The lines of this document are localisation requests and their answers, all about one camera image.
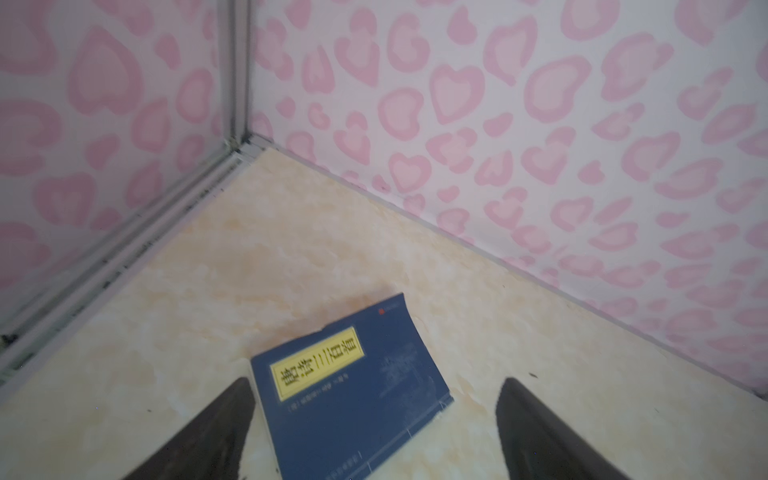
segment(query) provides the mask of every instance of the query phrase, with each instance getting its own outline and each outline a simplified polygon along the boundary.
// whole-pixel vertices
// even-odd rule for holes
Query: blue book
[[[251,359],[283,480],[359,480],[453,402],[400,293]]]

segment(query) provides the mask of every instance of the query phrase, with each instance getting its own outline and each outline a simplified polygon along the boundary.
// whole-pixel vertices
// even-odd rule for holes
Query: marble patterned tabletop
[[[507,478],[508,376],[635,480],[768,478],[768,402],[276,151],[0,406],[0,478],[122,478],[252,355],[400,291],[456,401],[371,478]],[[279,478],[258,411],[241,476]]]

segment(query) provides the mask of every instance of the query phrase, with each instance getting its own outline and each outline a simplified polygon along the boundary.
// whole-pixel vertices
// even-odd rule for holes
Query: pink heart patterned wall
[[[0,310],[221,145],[215,0],[0,2]]]
[[[255,131],[768,386],[768,3],[257,4]]]

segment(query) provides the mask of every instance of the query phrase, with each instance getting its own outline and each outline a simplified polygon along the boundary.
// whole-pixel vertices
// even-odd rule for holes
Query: book
[[[402,293],[251,359],[283,480],[360,480],[453,402]]]

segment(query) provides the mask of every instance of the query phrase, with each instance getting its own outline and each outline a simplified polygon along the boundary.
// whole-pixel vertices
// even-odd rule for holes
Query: yellow label
[[[282,402],[364,356],[351,326],[270,365],[277,395]]]

